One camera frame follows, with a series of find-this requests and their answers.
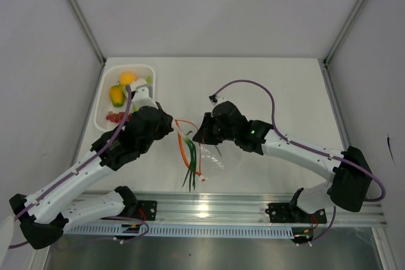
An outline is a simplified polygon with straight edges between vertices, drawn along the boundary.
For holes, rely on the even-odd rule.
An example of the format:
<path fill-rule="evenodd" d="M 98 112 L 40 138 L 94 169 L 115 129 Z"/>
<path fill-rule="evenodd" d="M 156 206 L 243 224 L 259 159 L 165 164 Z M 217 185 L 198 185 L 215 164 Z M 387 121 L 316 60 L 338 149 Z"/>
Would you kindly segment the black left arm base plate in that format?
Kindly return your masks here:
<path fill-rule="evenodd" d="M 156 219 L 157 202 L 154 200 L 138 200 L 137 198 L 124 201 L 102 201 L 97 208 L 106 217 L 134 218 L 143 221 Z"/>

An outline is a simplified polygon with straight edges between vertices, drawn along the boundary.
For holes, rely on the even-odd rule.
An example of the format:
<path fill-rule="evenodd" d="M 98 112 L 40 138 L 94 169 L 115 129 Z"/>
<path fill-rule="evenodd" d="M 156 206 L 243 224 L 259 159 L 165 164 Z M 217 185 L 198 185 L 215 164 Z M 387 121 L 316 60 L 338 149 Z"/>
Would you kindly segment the white cauliflower with green leaves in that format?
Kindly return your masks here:
<path fill-rule="evenodd" d="M 133 82 L 130 83 L 131 91 L 136 91 L 137 87 L 140 87 L 142 85 L 148 85 L 152 87 L 153 78 L 151 76 L 148 76 L 146 78 L 138 78 L 137 80 L 134 80 Z"/>

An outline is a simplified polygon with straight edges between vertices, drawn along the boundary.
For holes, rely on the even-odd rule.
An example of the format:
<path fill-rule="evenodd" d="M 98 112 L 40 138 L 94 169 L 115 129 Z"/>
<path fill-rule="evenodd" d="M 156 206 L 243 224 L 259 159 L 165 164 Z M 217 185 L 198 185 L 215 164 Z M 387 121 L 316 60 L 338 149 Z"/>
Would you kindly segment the red grape bunch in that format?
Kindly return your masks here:
<path fill-rule="evenodd" d="M 110 111 L 106 115 L 106 120 L 109 122 L 112 122 L 114 124 L 119 124 L 123 120 L 124 115 L 125 115 L 124 112 L 114 113 L 114 112 Z"/>

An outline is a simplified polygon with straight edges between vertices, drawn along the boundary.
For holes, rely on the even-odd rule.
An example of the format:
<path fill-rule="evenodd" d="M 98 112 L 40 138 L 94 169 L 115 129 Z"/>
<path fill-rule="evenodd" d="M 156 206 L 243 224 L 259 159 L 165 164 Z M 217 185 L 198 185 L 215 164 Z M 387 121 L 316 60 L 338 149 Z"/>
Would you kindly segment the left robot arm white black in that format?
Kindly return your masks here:
<path fill-rule="evenodd" d="M 31 195 L 16 194 L 9 204 L 26 242 L 39 250 L 68 230 L 109 217 L 135 218 L 138 203 L 127 186 L 77 202 L 89 186 L 145 154 L 153 142 L 173 131 L 173 117 L 161 106 L 143 106 L 96 140 L 88 153 L 61 176 Z"/>

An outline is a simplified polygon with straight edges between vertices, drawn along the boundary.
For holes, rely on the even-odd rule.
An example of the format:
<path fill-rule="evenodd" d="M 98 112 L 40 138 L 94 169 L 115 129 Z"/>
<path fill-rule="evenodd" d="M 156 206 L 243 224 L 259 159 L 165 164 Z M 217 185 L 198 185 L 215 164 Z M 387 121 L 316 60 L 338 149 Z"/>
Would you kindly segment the white perforated plastic basket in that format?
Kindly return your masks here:
<path fill-rule="evenodd" d="M 112 111 L 114 113 L 124 112 L 127 109 L 127 105 L 130 104 L 130 110 L 127 118 L 130 118 L 132 113 L 138 111 L 138 109 L 132 103 L 132 97 L 135 91 L 131 91 L 130 85 L 122 86 L 123 93 L 125 95 L 125 101 L 122 107 L 114 107 L 111 103 L 109 90 L 114 85 L 119 84 L 120 74 L 124 71 L 131 71 L 135 73 L 138 78 L 146 78 L 151 76 L 153 78 L 153 86 L 151 87 L 151 97 L 155 100 L 155 72 L 154 70 L 144 64 L 122 64 L 114 66 L 107 70 L 101 79 L 101 86 L 97 93 L 97 101 L 94 110 L 94 124 L 101 132 L 109 132 L 115 129 L 119 124 L 114 124 L 106 120 L 106 115 Z"/>

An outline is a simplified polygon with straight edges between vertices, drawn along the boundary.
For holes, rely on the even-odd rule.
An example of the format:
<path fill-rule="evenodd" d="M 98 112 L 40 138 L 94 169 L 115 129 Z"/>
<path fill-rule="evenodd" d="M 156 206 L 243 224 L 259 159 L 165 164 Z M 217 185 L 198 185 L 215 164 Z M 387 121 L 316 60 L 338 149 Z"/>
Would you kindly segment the aluminium rail frame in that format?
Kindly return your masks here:
<path fill-rule="evenodd" d="M 258 226 L 269 225 L 269 203 L 289 202 L 288 195 L 233 193 L 136 192 L 139 200 L 158 202 L 156 223 Z M 337 208 L 334 228 L 381 228 L 387 220 L 381 204 L 365 202 L 360 212 Z"/>

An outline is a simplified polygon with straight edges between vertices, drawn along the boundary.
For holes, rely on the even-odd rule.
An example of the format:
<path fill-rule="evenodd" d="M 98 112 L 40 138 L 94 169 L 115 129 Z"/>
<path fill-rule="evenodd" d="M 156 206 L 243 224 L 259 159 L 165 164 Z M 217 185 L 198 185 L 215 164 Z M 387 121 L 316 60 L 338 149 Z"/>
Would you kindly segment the yellow-green mango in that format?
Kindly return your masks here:
<path fill-rule="evenodd" d="M 122 86 L 114 85 L 109 90 L 109 96 L 111 103 L 114 107 L 122 107 L 125 101 L 125 95 L 123 93 Z"/>

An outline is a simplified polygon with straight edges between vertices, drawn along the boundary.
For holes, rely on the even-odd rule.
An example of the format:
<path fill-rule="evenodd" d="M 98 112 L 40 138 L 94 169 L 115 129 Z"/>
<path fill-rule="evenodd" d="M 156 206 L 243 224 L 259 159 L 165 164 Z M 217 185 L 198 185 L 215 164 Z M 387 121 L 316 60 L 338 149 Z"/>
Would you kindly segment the right aluminium corner post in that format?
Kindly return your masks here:
<path fill-rule="evenodd" d="M 330 66 L 333 58 L 337 54 L 338 50 L 342 47 L 343 43 L 350 34 L 353 26 L 355 26 L 358 18 L 365 9 L 369 0 L 356 0 L 353 7 L 351 8 L 347 18 L 345 19 L 341 29 L 338 32 L 336 39 L 334 40 L 330 50 L 327 52 L 326 57 L 323 60 L 323 65 L 325 68 Z"/>

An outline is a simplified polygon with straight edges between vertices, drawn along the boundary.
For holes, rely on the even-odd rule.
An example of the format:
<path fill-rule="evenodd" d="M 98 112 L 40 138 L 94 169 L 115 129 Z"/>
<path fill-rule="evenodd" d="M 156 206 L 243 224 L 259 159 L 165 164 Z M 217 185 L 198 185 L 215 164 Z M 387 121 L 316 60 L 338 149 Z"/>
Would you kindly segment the left aluminium corner post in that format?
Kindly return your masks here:
<path fill-rule="evenodd" d="M 92 52 L 94 53 L 97 60 L 103 65 L 106 62 L 106 58 L 103 55 L 99 44 L 97 43 L 96 38 L 90 26 L 85 18 L 85 15 L 82 12 L 82 9 L 77 0 L 65 0 L 69 9 L 72 12 L 73 17 L 75 18 L 79 28 L 81 29 L 86 41 L 90 45 Z"/>

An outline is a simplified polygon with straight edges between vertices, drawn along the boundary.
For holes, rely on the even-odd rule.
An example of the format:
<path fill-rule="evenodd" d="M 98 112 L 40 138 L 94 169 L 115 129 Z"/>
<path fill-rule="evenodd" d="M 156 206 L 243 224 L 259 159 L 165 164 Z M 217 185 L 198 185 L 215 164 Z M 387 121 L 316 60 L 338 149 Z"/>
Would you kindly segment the green scallion stalks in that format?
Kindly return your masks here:
<path fill-rule="evenodd" d="M 218 174 L 224 165 L 222 154 L 214 146 L 212 149 L 192 140 L 193 132 L 185 132 L 178 125 L 175 127 L 178 135 L 180 156 L 186 167 L 182 186 L 189 192 L 196 189 L 197 182 L 205 182 Z"/>

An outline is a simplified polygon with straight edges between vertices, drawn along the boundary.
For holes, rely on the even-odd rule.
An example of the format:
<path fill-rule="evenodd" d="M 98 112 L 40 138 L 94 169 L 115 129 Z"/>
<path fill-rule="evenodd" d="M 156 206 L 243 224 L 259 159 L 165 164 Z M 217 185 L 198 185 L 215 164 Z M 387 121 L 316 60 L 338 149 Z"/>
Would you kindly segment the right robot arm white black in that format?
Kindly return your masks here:
<path fill-rule="evenodd" d="M 359 212 L 371 183 L 370 169 L 359 149 L 349 147 L 338 151 L 281 137 L 272 124 L 248 120 L 229 101 L 217 104 L 212 112 L 204 114 L 193 140 L 204 145 L 228 140 L 245 152 L 284 159 L 322 177 L 323 183 L 300 188 L 294 194 L 289 214 L 298 222 L 327 207 Z"/>

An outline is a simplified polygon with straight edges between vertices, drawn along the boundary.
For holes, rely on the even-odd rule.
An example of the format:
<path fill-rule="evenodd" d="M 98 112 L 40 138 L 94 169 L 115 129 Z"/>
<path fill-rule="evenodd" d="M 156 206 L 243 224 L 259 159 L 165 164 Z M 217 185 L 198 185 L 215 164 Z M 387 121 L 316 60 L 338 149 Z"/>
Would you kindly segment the orange round fruit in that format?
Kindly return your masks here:
<path fill-rule="evenodd" d="M 124 71 L 123 73 L 120 74 L 119 77 L 119 84 L 121 86 L 126 86 L 130 85 L 132 82 L 135 82 L 138 80 L 138 76 L 131 72 L 131 71 Z"/>

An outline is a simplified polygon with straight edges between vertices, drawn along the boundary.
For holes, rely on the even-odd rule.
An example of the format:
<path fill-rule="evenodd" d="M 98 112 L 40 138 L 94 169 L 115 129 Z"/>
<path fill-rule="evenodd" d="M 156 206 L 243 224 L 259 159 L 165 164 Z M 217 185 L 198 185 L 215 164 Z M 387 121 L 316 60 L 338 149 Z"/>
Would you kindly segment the clear zip bag orange zipper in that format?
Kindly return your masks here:
<path fill-rule="evenodd" d="M 187 170 L 187 181 L 202 182 L 231 175 L 242 164 L 242 153 L 230 143 L 206 145 L 192 142 L 197 125 L 188 120 L 173 121 L 180 157 Z"/>

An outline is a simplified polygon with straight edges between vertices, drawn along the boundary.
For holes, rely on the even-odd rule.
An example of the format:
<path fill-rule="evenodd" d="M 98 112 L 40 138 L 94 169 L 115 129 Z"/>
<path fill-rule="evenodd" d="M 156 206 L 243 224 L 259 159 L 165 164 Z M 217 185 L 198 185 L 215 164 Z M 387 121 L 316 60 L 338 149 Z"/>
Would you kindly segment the aluminium corner post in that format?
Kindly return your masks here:
<path fill-rule="evenodd" d="M 350 34 L 353 26 L 355 26 L 358 18 L 365 9 L 369 0 L 356 0 L 353 7 L 351 8 L 347 18 L 345 19 L 341 29 L 338 32 L 336 39 L 334 40 L 330 50 L 327 52 L 326 57 L 323 60 L 323 65 L 325 68 L 330 66 L 333 58 L 337 54 L 338 50 L 342 47 L 343 43 Z"/>
<path fill-rule="evenodd" d="M 72 12 L 73 17 L 75 18 L 79 28 L 81 29 L 86 41 L 90 45 L 92 52 L 94 53 L 97 60 L 103 65 L 106 62 L 106 58 L 103 55 L 99 44 L 97 43 L 96 38 L 90 26 L 85 18 L 85 15 L 82 12 L 82 9 L 77 0 L 65 0 L 69 9 Z"/>

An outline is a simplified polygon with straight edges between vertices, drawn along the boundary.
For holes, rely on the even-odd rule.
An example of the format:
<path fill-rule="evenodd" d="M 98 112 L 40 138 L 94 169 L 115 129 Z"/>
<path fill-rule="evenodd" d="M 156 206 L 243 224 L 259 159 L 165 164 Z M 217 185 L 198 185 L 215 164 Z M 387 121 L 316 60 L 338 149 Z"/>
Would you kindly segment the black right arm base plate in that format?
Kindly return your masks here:
<path fill-rule="evenodd" d="M 327 216 L 324 209 L 313 214 L 305 213 L 297 207 L 290 208 L 289 203 L 269 203 L 265 209 L 271 223 L 326 224 Z"/>

